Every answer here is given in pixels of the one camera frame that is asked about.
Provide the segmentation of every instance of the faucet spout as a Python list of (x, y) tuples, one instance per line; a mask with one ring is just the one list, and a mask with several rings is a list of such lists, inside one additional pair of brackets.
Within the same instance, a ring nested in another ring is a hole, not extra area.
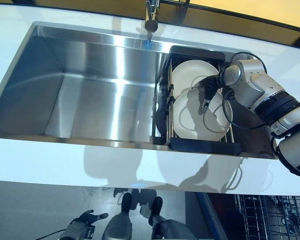
[(158, 29), (160, 0), (145, 0), (145, 24), (148, 33), (154, 33)]

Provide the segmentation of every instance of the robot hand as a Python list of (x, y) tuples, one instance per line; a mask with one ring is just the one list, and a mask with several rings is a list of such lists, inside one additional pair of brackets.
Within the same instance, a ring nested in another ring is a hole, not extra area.
[(93, 215), (91, 214), (93, 212), (93, 210), (85, 211), (79, 217), (73, 219), (58, 240), (92, 239), (96, 228), (92, 224), (109, 216), (108, 213)]

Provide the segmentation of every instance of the stainless steel sink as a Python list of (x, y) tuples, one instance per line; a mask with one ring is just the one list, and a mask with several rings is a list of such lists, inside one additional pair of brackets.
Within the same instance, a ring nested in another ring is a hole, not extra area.
[(165, 137), (154, 116), (171, 47), (219, 51), (223, 61), (238, 50), (121, 34), (35, 22), (0, 85), (0, 138), (169, 150), (152, 139)]

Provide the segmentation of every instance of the dishwasher rack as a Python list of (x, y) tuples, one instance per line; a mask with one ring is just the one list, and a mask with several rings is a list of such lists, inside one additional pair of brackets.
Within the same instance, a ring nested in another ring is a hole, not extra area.
[(247, 240), (300, 240), (300, 196), (235, 195)]

